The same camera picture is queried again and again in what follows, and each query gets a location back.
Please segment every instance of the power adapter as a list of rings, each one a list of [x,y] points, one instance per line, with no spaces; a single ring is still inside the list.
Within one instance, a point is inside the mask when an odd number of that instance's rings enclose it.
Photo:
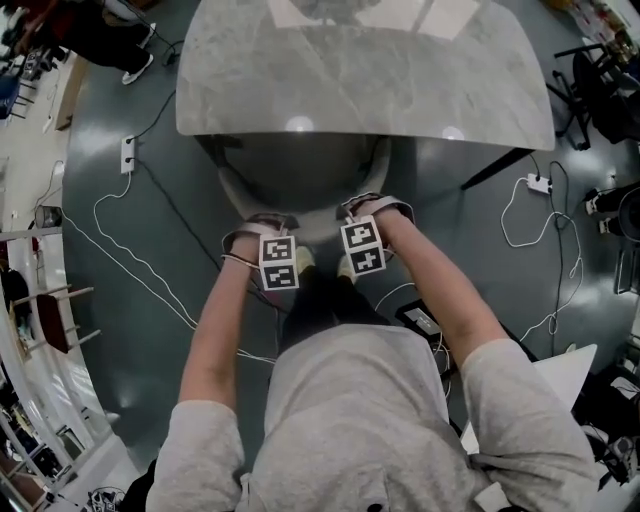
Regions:
[[[533,173],[530,173],[527,176],[527,187],[529,187],[529,190],[546,195],[551,195],[551,191],[553,190],[553,186],[549,183],[547,178],[543,178],[542,176],[538,176]]]

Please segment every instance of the chair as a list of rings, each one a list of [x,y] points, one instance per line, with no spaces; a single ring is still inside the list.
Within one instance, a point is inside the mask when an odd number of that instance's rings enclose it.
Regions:
[[[26,107],[27,103],[33,103],[30,99],[20,96],[21,85],[20,78],[17,76],[0,76],[0,120],[7,119],[9,116],[26,119],[25,116],[13,112],[15,105]]]
[[[547,84],[547,88],[567,104],[571,113],[565,127],[556,131],[556,136],[564,137],[573,121],[577,120],[584,137],[584,142],[576,145],[579,151],[591,147],[588,126],[592,120],[593,126],[612,144],[626,139],[640,141],[640,93],[636,92],[629,98],[617,93],[618,84],[603,78],[616,65],[615,59],[605,53],[592,62],[585,55],[596,48],[604,50],[602,45],[592,45],[556,54],[556,57],[574,54],[575,83],[569,85],[561,72],[554,71],[553,76],[560,81],[564,92]]]
[[[45,345],[50,345],[63,354],[68,354],[71,349],[78,347],[85,341],[89,341],[90,339],[95,338],[96,336],[101,334],[100,330],[96,330],[88,334],[84,338],[79,339],[77,343],[69,343],[69,341],[67,340],[67,334],[73,331],[77,331],[80,326],[74,325],[69,329],[64,328],[62,324],[62,317],[60,316],[60,309],[58,308],[58,302],[64,299],[78,297],[79,295],[84,295],[93,291],[93,288],[83,288],[82,290],[64,293],[58,296],[52,295],[56,292],[66,291],[69,288],[71,288],[71,285],[62,286],[60,288],[48,290],[45,293],[30,295],[29,297],[24,297],[22,299],[13,301],[14,308],[32,300],[35,300],[38,306],[38,318],[40,319],[40,324],[42,326],[42,332],[44,333],[45,339],[39,340],[34,345],[31,345],[27,349],[28,354],[32,353],[35,350],[38,350]]]

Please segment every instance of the desk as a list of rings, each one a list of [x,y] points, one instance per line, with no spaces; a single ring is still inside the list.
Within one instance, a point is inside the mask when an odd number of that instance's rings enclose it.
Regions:
[[[555,146],[526,34],[511,11],[476,0],[203,0],[176,108],[183,135],[405,135],[516,155]]]

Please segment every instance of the gray t-shirt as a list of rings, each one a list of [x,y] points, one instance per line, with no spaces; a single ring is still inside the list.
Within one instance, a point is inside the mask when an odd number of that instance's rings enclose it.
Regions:
[[[480,445],[473,456],[448,424],[423,338],[362,325],[319,333],[275,365],[253,473],[240,473],[233,411],[175,407],[147,510],[589,510],[597,476],[588,442],[520,347],[483,345],[461,375]]]

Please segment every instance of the black device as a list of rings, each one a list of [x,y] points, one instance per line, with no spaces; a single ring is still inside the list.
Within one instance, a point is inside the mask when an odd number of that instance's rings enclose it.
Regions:
[[[398,308],[396,318],[400,320],[407,329],[411,329],[416,334],[425,338],[429,344],[439,343],[440,325],[431,314],[427,306],[421,300],[416,300]]]

